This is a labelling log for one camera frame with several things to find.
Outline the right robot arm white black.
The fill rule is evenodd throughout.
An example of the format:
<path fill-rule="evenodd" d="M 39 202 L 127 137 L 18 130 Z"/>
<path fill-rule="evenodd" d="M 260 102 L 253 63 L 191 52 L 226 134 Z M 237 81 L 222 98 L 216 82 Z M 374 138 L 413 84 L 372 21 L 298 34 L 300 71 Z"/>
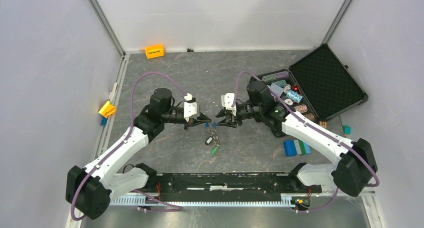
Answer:
<path fill-rule="evenodd" d="M 302 192 L 308 186 L 335 185 L 345 194 L 357 197 L 364 188 L 380 184 L 377 163 L 371 144 L 359 138 L 353 141 L 337 135 L 309 120 L 283 100 L 276 101 L 269 87 L 262 81 L 247 85 L 249 99 L 238 103 L 234 93 L 221 96 L 222 109 L 217 117 L 219 126 L 236 128 L 243 120 L 262 122 L 277 137 L 291 136 L 305 142 L 325 156 L 328 164 L 304 164 L 294 169 L 289 187 Z"/>

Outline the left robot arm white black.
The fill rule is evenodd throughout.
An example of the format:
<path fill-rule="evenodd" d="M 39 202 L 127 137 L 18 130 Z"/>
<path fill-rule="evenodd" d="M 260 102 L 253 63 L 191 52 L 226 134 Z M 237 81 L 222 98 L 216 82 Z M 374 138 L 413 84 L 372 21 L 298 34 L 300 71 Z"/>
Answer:
<path fill-rule="evenodd" d="M 95 220 L 113 200 L 140 188 L 145 192 L 156 188 L 157 178 L 140 167 L 134 167 L 121 175 L 116 175 L 116 172 L 135 153 L 153 141 L 164 130 L 166 123 L 182 124 L 187 130 L 209 122 L 211 119 L 201 113 L 191 94 L 184 97 L 183 106 L 179 107 L 175 105 L 169 89 L 156 89 L 149 104 L 111 147 L 84 167 L 73 166 L 68 171 L 65 199 L 71 205 L 72 219 Z"/>

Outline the black key tag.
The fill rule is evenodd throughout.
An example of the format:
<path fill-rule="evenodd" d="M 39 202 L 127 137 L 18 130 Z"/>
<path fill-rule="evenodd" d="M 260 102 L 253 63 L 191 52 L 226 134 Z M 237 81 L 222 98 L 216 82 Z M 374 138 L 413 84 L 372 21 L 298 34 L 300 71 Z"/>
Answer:
<path fill-rule="evenodd" d="M 205 140 L 205 144 L 208 146 L 213 140 L 214 140 L 214 138 L 212 136 L 210 136 Z"/>

